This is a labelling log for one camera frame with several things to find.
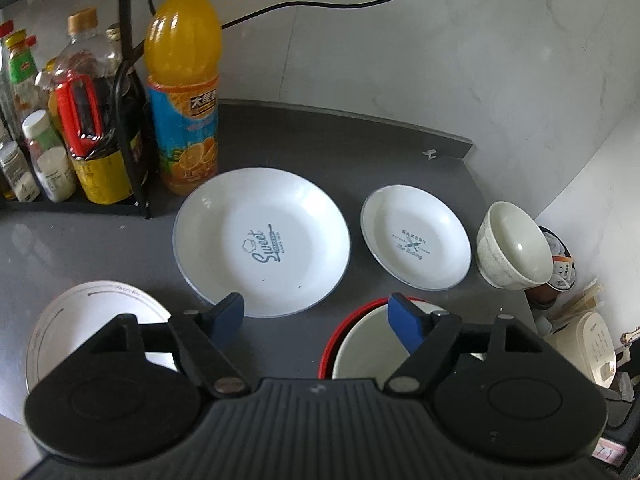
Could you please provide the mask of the white ceramic bowl front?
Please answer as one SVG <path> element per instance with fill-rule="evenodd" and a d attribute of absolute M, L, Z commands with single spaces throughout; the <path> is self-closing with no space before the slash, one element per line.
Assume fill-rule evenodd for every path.
<path fill-rule="evenodd" d="M 387 321 L 387 304 L 363 315 L 337 347 L 332 379 L 373 379 L 382 389 L 409 352 Z"/>

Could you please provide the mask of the white ceramic bowl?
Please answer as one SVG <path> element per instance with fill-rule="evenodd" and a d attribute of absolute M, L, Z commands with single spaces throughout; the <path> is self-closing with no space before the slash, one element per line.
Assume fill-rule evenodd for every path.
<path fill-rule="evenodd" d="M 337 347 L 332 379 L 373 379 L 382 389 L 409 352 L 387 321 L 387 304 L 363 315 Z"/>
<path fill-rule="evenodd" d="M 489 285 L 504 290 L 546 284 L 553 271 L 544 233 L 523 209 L 508 202 L 489 206 L 476 236 L 476 263 Z"/>

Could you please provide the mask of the red and black bowl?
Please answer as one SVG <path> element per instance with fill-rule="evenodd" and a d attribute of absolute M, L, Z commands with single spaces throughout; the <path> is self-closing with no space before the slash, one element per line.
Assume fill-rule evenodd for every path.
<path fill-rule="evenodd" d="M 363 315 L 371 312 L 374 308 L 379 307 L 383 301 L 386 301 L 386 299 L 381 298 L 374 300 L 370 302 L 370 304 L 365 304 L 364 306 L 357 308 L 355 311 L 352 311 L 351 314 L 347 315 L 347 318 L 345 318 L 337 329 L 334 330 L 334 333 L 326 343 L 326 348 L 324 348 L 322 352 L 318 371 L 318 377 L 320 379 L 332 379 L 330 373 L 333 361 L 337 355 L 337 347 L 345 338 L 347 331 L 350 328 L 353 328 L 355 323 Z"/>

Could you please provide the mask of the small white Bakery plate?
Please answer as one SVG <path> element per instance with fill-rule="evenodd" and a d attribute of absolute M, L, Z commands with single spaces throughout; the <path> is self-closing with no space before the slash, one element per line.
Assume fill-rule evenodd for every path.
<path fill-rule="evenodd" d="M 361 208 L 360 229 L 382 268 L 413 288 L 442 292 L 469 272 L 471 243 L 462 222 L 420 188 L 395 184 L 371 193 Z"/>

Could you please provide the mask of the white ceramic bowl back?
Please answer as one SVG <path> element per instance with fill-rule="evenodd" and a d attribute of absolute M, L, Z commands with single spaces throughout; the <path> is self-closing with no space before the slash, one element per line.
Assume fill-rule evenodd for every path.
<path fill-rule="evenodd" d="M 489 285 L 504 290 L 546 284 L 553 271 L 544 233 L 523 209 L 508 202 L 489 206 L 476 236 L 476 263 Z"/>

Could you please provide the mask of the large white Sweet plate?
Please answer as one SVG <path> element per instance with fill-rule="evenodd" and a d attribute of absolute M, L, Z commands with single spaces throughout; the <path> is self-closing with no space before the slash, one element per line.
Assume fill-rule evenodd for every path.
<path fill-rule="evenodd" d="M 203 299 L 230 292 L 249 318 L 303 312 L 340 284 L 350 236 L 332 198 L 297 174 L 243 168 L 214 177 L 182 204 L 172 230 L 178 268 Z"/>

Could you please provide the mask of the white plate with flower motif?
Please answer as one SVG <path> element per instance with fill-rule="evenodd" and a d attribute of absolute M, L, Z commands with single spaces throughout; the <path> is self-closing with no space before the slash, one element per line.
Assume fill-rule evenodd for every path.
<path fill-rule="evenodd" d="M 112 318 L 133 314 L 141 324 L 165 323 L 170 313 L 137 287 L 92 281 L 72 287 L 40 314 L 26 351 L 26 385 L 43 377 L 77 350 Z"/>

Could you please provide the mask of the brown trash bin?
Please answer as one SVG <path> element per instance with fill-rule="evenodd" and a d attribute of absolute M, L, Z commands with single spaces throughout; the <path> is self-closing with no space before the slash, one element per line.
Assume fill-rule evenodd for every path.
<path fill-rule="evenodd" d="M 536 310 L 548 310 L 564 292 L 574 287 L 576 268 L 573 256 L 564 242 L 552 231 L 540 226 L 552 255 L 553 271 L 547 283 L 526 289 L 525 296 L 529 307 Z"/>

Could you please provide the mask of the white cap seasoning jar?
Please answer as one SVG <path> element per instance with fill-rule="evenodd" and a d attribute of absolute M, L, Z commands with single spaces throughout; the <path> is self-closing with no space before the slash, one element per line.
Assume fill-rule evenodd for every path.
<path fill-rule="evenodd" d="M 76 191 L 74 168 L 49 113 L 35 110 L 23 120 L 22 129 L 32 166 L 47 198 L 53 203 L 68 200 Z"/>

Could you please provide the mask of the small glass salt shaker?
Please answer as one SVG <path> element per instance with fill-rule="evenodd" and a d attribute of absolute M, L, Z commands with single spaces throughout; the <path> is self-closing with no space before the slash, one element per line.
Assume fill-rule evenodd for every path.
<path fill-rule="evenodd" d="M 40 195 L 38 184 L 28 162 L 15 141 L 1 144 L 1 169 L 20 203 L 30 203 Z"/>

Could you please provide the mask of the large dark soy sauce bottle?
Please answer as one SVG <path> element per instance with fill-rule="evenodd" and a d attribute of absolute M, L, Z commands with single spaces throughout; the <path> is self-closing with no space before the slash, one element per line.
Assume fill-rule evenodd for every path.
<path fill-rule="evenodd" d="M 88 200 L 116 204 L 134 194 L 117 140 L 113 99 L 122 49 L 99 32 L 95 8 L 69 16 L 67 33 L 70 43 L 53 69 L 64 140 Z"/>

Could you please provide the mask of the orange juice bottle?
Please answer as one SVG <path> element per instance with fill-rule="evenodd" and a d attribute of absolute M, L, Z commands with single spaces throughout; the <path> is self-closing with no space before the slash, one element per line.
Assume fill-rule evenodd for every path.
<path fill-rule="evenodd" d="M 209 0 L 165 0 L 144 40 L 160 177 L 188 195 L 217 172 L 222 29 Z"/>

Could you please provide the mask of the yellow cap brown bottle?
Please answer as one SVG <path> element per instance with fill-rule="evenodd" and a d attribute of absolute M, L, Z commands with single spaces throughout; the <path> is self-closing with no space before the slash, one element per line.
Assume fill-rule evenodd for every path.
<path fill-rule="evenodd" d="M 59 133 L 63 132 L 63 127 L 58 116 L 58 101 L 55 94 L 54 69 L 56 58 L 50 58 L 42 70 L 36 76 L 35 84 L 38 87 L 42 98 L 47 105 L 47 111 L 51 117 L 55 129 Z"/>

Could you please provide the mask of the green label sauce bottle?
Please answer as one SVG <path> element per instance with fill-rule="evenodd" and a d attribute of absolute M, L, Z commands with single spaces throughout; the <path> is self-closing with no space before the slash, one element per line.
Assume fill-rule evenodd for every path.
<path fill-rule="evenodd" d="M 42 107 L 42 95 L 36 85 L 38 74 L 32 51 L 27 44 L 25 29 L 4 40 L 9 58 L 9 81 L 17 118 L 22 122 L 28 115 Z"/>

